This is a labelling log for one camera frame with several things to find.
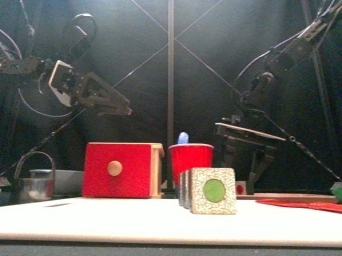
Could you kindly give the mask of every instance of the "red wooden block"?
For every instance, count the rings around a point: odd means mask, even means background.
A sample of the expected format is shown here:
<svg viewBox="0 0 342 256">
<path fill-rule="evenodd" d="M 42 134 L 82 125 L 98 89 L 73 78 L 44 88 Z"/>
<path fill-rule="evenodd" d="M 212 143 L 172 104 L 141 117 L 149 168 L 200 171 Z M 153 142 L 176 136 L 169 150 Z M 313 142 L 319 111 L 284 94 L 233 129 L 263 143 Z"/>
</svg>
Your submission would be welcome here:
<svg viewBox="0 0 342 256">
<path fill-rule="evenodd" d="M 82 196 L 160 198 L 161 144 L 89 143 Z"/>
</svg>

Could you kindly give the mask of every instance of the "white speckled box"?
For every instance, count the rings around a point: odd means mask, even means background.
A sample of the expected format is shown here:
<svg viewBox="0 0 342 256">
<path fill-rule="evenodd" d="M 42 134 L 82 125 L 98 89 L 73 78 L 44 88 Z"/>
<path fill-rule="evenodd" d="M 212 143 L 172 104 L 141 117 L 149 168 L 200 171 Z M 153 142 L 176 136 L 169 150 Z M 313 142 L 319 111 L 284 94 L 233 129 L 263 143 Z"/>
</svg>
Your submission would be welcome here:
<svg viewBox="0 0 342 256">
<path fill-rule="evenodd" d="M 188 206 L 195 214 L 235 214 L 235 173 L 231 168 L 192 168 Z"/>
</svg>

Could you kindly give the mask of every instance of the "red towel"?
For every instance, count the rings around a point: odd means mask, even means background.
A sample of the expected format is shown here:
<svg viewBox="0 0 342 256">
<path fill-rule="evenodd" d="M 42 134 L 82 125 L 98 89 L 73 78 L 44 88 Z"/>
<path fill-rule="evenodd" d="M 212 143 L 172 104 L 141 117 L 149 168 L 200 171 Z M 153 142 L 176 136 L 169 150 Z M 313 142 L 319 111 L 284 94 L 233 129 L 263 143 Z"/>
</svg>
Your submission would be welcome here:
<svg viewBox="0 0 342 256">
<path fill-rule="evenodd" d="M 336 203 L 327 203 L 327 202 L 304 203 L 304 202 L 292 202 L 292 201 L 284 201 L 284 200 L 276 200 L 276 199 L 260 199 L 260 200 L 256 200 L 256 203 L 281 206 L 281 207 L 308 208 L 313 210 L 342 213 L 342 204 L 336 204 Z"/>
</svg>

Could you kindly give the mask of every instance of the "red cup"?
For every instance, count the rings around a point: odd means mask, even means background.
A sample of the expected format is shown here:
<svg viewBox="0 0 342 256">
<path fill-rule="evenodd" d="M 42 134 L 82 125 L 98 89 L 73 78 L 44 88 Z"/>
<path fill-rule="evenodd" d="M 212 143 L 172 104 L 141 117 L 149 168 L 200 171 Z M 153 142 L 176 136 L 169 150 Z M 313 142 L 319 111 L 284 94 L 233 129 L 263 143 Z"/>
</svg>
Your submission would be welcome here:
<svg viewBox="0 0 342 256">
<path fill-rule="evenodd" d="M 174 186 L 178 186 L 180 173 L 191 168 L 211 167 L 213 147 L 208 144 L 176 144 L 169 148 Z"/>
</svg>

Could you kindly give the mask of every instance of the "bucket handle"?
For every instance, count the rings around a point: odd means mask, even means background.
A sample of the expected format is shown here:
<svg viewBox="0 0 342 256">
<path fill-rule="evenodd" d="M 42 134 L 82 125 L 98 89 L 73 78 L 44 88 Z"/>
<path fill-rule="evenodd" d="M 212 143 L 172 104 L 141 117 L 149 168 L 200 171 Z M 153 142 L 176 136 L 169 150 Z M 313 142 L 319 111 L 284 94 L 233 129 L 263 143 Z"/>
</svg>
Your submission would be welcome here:
<svg viewBox="0 0 342 256">
<path fill-rule="evenodd" d="M 45 153 L 45 152 L 41 152 L 41 151 L 30 151 L 28 152 L 25 155 L 21 156 L 20 160 L 18 160 L 18 163 L 17 163 L 17 166 L 16 166 L 16 171 L 14 171 L 14 180 L 18 179 L 18 176 L 20 176 L 20 172 L 21 172 L 21 167 L 22 167 L 22 164 L 25 162 L 25 160 L 34 154 L 42 154 L 44 156 L 48 157 L 49 159 L 49 162 L 50 162 L 50 171 L 52 171 L 52 181 L 54 182 L 54 173 L 56 173 L 56 165 L 54 165 L 54 161 L 53 161 L 53 158 Z"/>
</svg>

